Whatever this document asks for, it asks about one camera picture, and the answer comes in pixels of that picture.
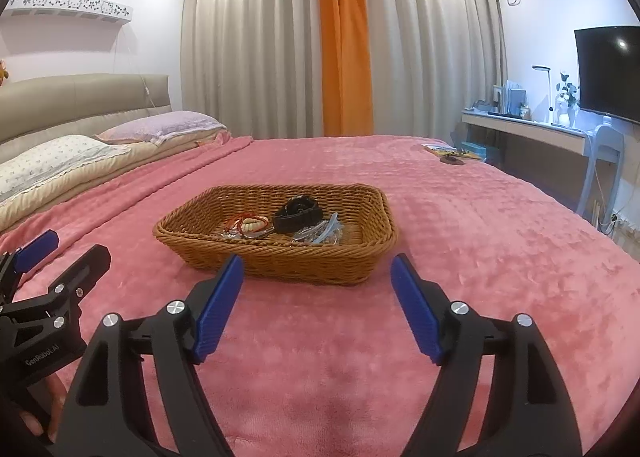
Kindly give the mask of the person's left hand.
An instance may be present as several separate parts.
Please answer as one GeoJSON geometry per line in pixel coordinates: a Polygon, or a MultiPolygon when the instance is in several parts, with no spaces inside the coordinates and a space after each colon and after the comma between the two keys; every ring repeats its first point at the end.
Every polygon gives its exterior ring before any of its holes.
{"type": "Polygon", "coordinates": [[[35,437],[47,436],[54,443],[58,436],[67,389],[56,373],[27,387],[18,402],[18,412],[35,437]]]}

